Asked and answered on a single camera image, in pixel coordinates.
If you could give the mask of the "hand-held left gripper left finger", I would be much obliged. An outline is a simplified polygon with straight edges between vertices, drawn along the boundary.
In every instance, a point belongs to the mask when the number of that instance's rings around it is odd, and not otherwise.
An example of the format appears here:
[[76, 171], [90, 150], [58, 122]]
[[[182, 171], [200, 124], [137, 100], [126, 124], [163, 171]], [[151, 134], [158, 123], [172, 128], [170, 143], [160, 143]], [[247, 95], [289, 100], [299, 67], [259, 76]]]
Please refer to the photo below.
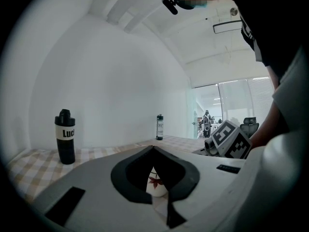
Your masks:
[[152, 145], [118, 162], [112, 169], [111, 181], [115, 189], [128, 201], [152, 204], [152, 196], [146, 192], [148, 178], [153, 168], [150, 159]]

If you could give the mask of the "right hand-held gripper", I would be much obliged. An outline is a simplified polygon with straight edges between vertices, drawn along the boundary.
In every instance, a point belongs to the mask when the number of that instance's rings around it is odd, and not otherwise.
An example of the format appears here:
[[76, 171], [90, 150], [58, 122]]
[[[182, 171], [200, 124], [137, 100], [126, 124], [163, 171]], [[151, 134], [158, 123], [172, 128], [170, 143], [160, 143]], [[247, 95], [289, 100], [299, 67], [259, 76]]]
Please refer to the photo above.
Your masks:
[[248, 136], [234, 123], [226, 120], [210, 138], [204, 141], [204, 147], [194, 151], [194, 154], [231, 159], [247, 158], [252, 143]]

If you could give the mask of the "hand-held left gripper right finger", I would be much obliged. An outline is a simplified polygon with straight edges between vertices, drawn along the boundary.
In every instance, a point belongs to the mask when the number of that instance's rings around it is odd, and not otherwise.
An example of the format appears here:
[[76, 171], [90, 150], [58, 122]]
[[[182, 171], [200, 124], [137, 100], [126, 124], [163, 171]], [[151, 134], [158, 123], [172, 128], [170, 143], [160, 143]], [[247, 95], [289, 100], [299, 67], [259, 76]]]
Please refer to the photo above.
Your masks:
[[154, 147], [154, 168], [168, 190], [167, 226], [171, 229], [186, 222], [174, 208], [174, 202], [185, 200], [200, 180], [200, 172], [195, 165], [157, 146]]

